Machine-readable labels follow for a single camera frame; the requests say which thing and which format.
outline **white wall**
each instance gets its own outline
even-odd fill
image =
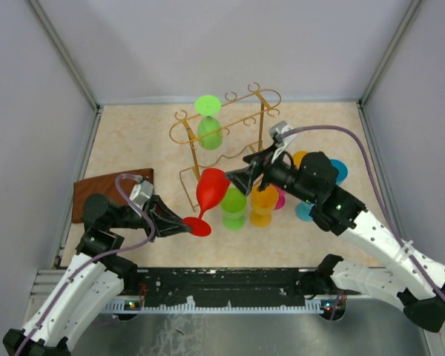
[[[406,240],[445,263],[445,0],[424,2],[368,115]]]
[[[1,0],[0,355],[36,269],[50,266],[92,118],[25,1]]]
[[[41,3],[98,102],[123,103],[253,81],[285,100],[359,99],[410,0]]]

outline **brown cutting board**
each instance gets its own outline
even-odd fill
[[[117,204],[127,204],[117,191],[115,183],[117,176],[122,173],[138,174],[146,178],[150,183],[154,183],[153,168],[135,169],[79,180],[74,183],[73,215],[71,222],[73,224],[82,223],[82,206],[84,205],[84,201],[92,194],[104,194]],[[132,192],[135,182],[133,180],[123,179],[120,181],[120,184],[124,192],[129,195]]]

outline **table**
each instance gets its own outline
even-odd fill
[[[259,105],[229,105],[216,118],[223,122],[243,117],[244,113],[257,112]],[[294,127],[343,126],[355,132],[366,144],[354,102],[282,102],[278,108],[279,116],[266,116],[264,147],[271,143],[268,129],[280,120]],[[168,136],[170,126],[175,123],[174,113],[180,109],[194,113],[192,104],[106,106],[85,177],[135,168],[154,168],[155,190],[168,207],[181,217],[197,215],[191,210],[179,181],[179,171],[192,165],[191,151],[187,145],[178,145]],[[200,164],[212,162],[222,152],[228,155],[238,153],[246,143],[257,141],[257,135],[258,124],[237,126],[230,136],[224,137],[217,152],[198,149],[202,157]],[[365,202],[376,216],[382,217],[361,152],[351,137],[336,131],[305,132],[299,134],[289,148],[292,154],[296,151],[323,151],[328,157],[343,161],[348,166],[349,175],[342,187]],[[224,170],[244,166],[240,158],[223,159],[217,165]],[[196,187],[191,171],[184,179],[188,186]],[[380,265],[356,245],[321,231],[312,222],[298,220],[294,212],[297,203],[294,197],[286,197],[285,207],[273,213],[269,227],[257,228],[247,220],[244,228],[236,232],[224,228],[222,212],[218,207],[205,215],[213,228],[209,237],[180,234],[157,239],[155,243],[122,256],[139,266],[148,267],[313,267],[327,254],[339,254],[367,266]],[[70,262],[82,232],[82,225],[72,224],[62,266]],[[143,231],[116,229],[116,232],[125,237],[123,246],[133,245],[145,238]]]

